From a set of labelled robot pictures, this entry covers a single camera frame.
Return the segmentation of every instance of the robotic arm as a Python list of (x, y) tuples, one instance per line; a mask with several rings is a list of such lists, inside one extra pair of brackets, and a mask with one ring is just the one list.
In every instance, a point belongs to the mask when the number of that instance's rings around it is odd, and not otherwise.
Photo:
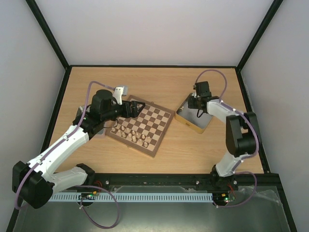
[[(244, 159), (250, 158), (255, 151), (256, 141), (253, 131), (233, 108), (223, 103), (217, 96), (211, 95), (207, 81), (195, 83), (194, 89), (196, 92), (189, 98), (188, 107), (213, 115), (226, 124), (227, 151), (221, 161), (214, 166), (212, 172), (220, 177), (231, 176)], [(244, 116), (254, 128), (259, 141), (258, 145), (260, 145), (261, 135), (255, 113), (244, 113)]]
[[(69, 129), (47, 150), (27, 164), (19, 161), (13, 167), (13, 191), (25, 177), (26, 173), (39, 164), (29, 175), (19, 196), (28, 202), (33, 208), (42, 207), (50, 197), (62, 190), (76, 185), (91, 185), (94, 181), (95, 172), (85, 164), (77, 164), (71, 170), (55, 174), (55, 170), (65, 161), (77, 148), (91, 140), (94, 135), (104, 128), (105, 122), (117, 120), (118, 117), (135, 118), (145, 107), (144, 102), (123, 101), (121, 96), (125, 95), (126, 87), (116, 87), (112, 94), (108, 90), (99, 90), (92, 98), (89, 112), (78, 123), (81, 115), (78, 115)], [(49, 152), (48, 157), (41, 161), (42, 157)]]

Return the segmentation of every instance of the wooden tabletop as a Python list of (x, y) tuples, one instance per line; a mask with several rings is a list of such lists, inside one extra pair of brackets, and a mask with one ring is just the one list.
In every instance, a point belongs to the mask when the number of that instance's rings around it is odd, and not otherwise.
[[(135, 95), (175, 111), (193, 91), (196, 77), (202, 68), (72, 68), (61, 104), (52, 141), (56, 141), (72, 124), (77, 109), (84, 105), (87, 87), (96, 80), (115, 87), (127, 85), (128, 95)], [(246, 111), (234, 69), (218, 69), (228, 81), (223, 100), (236, 109)], [(207, 72), (200, 81), (208, 81), (213, 95), (224, 88), (223, 78), (216, 72)], [(92, 85), (89, 102), (98, 85)], [(128, 148), (109, 137), (93, 138), (78, 148), (58, 172), (85, 163), (97, 173), (145, 174), (207, 174), (226, 152), (225, 124), (213, 118), (203, 134), (198, 134), (175, 119), (155, 156), (151, 158)], [(259, 156), (246, 159), (237, 171), (263, 173)]]

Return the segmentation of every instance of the white wall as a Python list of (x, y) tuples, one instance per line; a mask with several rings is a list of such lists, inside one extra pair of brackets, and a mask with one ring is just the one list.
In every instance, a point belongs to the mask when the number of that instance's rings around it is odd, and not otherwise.
[(272, 0), (37, 0), (70, 64), (237, 65)]
[(12, 167), (42, 147), (64, 69), (24, 0), (0, 0), (0, 231), (14, 208)]
[(243, 70), (271, 171), (309, 231), (309, 1), (283, 1)]

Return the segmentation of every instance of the black metal frame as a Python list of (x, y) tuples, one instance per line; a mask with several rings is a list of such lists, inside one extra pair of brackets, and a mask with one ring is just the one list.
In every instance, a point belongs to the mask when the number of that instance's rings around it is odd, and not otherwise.
[[(56, 55), (58, 56), (60, 62), (65, 68), (65, 74), (62, 80), (62, 84), (60, 87), (60, 91), (56, 100), (56, 104), (51, 116), (51, 120), (46, 132), (46, 136), (44, 139), (44, 143), (42, 145), (42, 152), (48, 148), (49, 143), (51, 141), (51, 137), (54, 131), (54, 127), (56, 124), (57, 116), (61, 107), (62, 99), (66, 90), (66, 86), (70, 77), (70, 72), (72, 67), (138, 67), (138, 68), (233, 68), (236, 71), (236, 75), (238, 78), (240, 90), (244, 99), (244, 103), (247, 111), (252, 111), (252, 107), (250, 104), (250, 100), (248, 97), (248, 93), (243, 82), (243, 78), (241, 76), (241, 70), (248, 61), (251, 53), (255, 49), (259, 40), (261, 39), (263, 33), (265, 32), (267, 26), (270, 24), (273, 16), (276, 11), (280, 7), (283, 0), (274, 0), (271, 7), (269, 8), (267, 14), (265, 15), (262, 23), (260, 24), (257, 32), (255, 33), (252, 41), (250, 42), (248, 48), (246, 49), (243, 57), (241, 58), (238, 66), (186, 66), (186, 65), (69, 65), (66, 61), (56, 39), (54, 38), (49, 26), (47, 25), (38, 5), (35, 0), (25, 0), (29, 5), (31, 11), (33, 12), (35, 18), (40, 24), (44, 34), (46, 35), (48, 41), (50, 42), (52, 48), (54, 49)], [(260, 147), (259, 156), (262, 163), (262, 167), (264, 170), (264, 174), (257, 174), (257, 183), (258, 186), (276, 186), (280, 200), (283, 204), (283, 208), (285, 211), (286, 218), (288, 220), (288, 224), (290, 230), (292, 232), (296, 231), (296, 226), (285, 197), (285, 193), (279, 178), (278, 174), (270, 173), (269, 164), (265, 155), (265, 151), (263, 146)], [(123, 185), (156, 185), (156, 186), (164, 186), (164, 185), (174, 185), (174, 186), (186, 186), (192, 187), (197, 190), (209, 190), (209, 185), (206, 182), (209, 180), (210, 174), (96, 174), (96, 179), (99, 179), (103, 185), (106, 186), (105, 182), (109, 181), (109, 186), (123, 186)], [(253, 183), (253, 177), (249, 175), (237, 175), (235, 176), (238, 185), (240, 186), (249, 186)], [(15, 222), (18, 216), (18, 210), (14, 209), (9, 226), (7, 228), (7, 232), (12, 232), (15, 226)]]

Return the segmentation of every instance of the chessboard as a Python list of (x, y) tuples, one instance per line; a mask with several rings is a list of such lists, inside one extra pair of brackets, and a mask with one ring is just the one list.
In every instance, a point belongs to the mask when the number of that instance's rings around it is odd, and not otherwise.
[(108, 128), (106, 135), (151, 157), (155, 157), (175, 112), (130, 95), (128, 101), (146, 106), (136, 118), (118, 118), (118, 125)]

